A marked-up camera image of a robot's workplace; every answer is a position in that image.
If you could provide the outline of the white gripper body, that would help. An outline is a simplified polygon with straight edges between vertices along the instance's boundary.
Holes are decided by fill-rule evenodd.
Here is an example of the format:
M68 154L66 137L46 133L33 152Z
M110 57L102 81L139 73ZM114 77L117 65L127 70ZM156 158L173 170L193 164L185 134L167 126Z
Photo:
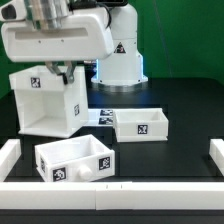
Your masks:
M114 49L104 8L76 10L59 30L36 30L30 21L5 22L1 28L6 55L13 62L103 59Z

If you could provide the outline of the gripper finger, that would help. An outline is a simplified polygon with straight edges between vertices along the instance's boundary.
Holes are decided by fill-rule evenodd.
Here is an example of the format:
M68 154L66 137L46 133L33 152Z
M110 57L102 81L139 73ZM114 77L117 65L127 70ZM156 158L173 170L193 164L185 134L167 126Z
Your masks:
M67 67L65 72L65 80L67 84L72 84L74 82L74 70L76 63L74 61L66 61L64 65Z
M63 72L59 69L56 62L46 62L45 65L52 74L55 74L57 76L63 75Z

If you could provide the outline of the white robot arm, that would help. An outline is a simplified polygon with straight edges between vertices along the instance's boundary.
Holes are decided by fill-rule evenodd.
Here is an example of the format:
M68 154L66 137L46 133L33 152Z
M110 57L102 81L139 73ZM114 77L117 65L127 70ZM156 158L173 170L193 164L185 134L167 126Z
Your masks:
M82 62L93 62L92 86L108 92L144 88L137 48L136 9L128 0L10 0L0 5L1 36L13 62L43 62L75 80Z

